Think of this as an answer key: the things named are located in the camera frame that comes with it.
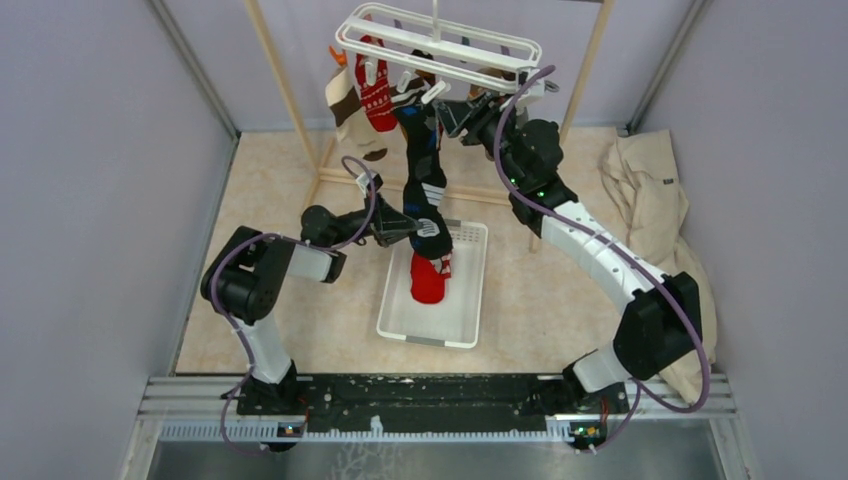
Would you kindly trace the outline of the black blue sock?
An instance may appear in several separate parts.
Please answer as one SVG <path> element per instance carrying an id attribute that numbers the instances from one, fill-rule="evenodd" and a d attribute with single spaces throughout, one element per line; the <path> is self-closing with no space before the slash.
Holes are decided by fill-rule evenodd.
<path id="1" fill-rule="evenodd" d="M 414 104 L 395 108 L 394 115 L 406 140 L 407 180 L 403 213 L 422 222 L 413 250 L 426 259 L 452 252 L 452 238 L 440 212 L 447 179 L 440 162 L 441 125 L 433 107 Z"/>

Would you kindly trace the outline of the red character sock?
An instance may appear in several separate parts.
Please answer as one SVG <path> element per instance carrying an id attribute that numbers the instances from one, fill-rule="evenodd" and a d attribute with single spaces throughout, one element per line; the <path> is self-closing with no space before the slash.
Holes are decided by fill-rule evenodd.
<path id="1" fill-rule="evenodd" d="M 447 281 L 452 277 L 452 254 L 426 259 L 414 253 L 410 263 L 412 298 L 424 305 L 440 303 L 446 296 Z"/>

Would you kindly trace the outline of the mustard striped sock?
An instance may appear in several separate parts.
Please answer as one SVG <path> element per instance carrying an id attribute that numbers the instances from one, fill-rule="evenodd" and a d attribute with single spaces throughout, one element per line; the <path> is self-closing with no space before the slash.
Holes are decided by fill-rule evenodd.
<path id="1" fill-rule="evenodd" d="M 417 72 L 416 76 L 406 83 L 403 90 L 398 84 L 392 85 L 389 93 L 393 107 L 401 108 L 416 104 L 433 83 L 433 76 L 428 72 Z"/>

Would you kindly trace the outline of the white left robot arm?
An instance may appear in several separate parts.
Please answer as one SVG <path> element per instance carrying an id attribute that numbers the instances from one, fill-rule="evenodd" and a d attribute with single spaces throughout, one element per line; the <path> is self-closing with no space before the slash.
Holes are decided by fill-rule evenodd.
<path id="1" fill-rule="evenodd" d="M 286 278 L 331 284 L 346 262 L 344 246 L 373 238 L 388 247 L 422 225 L 375 194 L 366 196 L 364 209 L 344 215 L 307 208 L 298 240 L 238 227 L 200 283 L 201 297 L 234 328 L 248 358 L 247 378 L 233 390 L 238 406 L 285 414 L 300 403 L 297 369 L 274 318 Z"/>

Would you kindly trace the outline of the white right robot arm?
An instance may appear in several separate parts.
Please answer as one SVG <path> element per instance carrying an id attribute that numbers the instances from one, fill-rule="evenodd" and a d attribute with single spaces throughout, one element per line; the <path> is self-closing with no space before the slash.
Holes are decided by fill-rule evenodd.
<path id="1" fill-rule="evenodd" d="M 611 341 L 564 369 L 567 406 L 588 412 L 604 388 L 648 380 L 688 354 L 698 359 L 701 383 L 708 385 L 696 281 L 641 259 L 594 218 L 558 174 L 558 125 L 539 119 L 518 124 L 511 102 L 491 93 L 439 101 L 435 112 L 449 137 L 493 156 L 519 222 L 575 260 L 621 314 Z"/>

